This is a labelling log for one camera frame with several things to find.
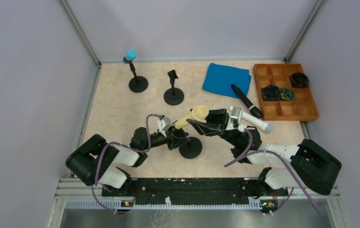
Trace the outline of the yellow toy microphone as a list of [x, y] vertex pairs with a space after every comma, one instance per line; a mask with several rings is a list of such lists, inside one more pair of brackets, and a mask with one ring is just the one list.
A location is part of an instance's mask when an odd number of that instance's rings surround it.
[[176, 121], [173, 124], [173, 127], [175, 129], [181, 129], [189, 125], [189, 123], [187, 122], [188, 119], [201, 121], [204, 120], [208, 116], [208, 114], [209, 114], [209, 108], [206, 105], [197, 105], [192, 109], [192, 111], [188, 115]]

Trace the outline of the blue toy microphone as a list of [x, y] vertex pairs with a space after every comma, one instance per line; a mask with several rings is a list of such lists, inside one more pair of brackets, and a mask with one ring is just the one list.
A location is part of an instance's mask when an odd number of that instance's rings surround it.
[[130, 49], [127, 51], [123, 57], [123, 62], [126, 64], [131, 64], [137, 57], [137, 51], [135, 49]]

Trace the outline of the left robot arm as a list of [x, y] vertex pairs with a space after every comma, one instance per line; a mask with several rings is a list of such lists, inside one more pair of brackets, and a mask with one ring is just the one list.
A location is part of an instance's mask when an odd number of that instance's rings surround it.
[[173, 127], [150, 135], [145, 127], [139, 127], [129, 146], [108, 143], [104, 137], [95, 134], [69, 155], [66, 166], [86, 186], [99, 183], [119, 189], [130, 178], [120, 165], [139, 167], [148, 158], [147, 152], [151, 148], [167, 145], [169, 150], [174, 150], [189, 141], [188, 133]]

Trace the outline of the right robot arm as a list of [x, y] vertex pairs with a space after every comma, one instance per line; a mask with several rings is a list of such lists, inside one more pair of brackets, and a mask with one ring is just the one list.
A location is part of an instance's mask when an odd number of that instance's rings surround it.
[[185, 118], [200, 135], [218, 136], [233, 146], [236, 162], [268, 164], [263, 171], [267, 186], [281, 188], [307, 188], [321, 195], [330, 195], [342, 168], [341, 162], [311, 139], [303, 139], [295, 145], [264, 144], [257, 124], [247, 126], [241, 119], [249, 115], [238, 107], [208, 110], [195, 107]]

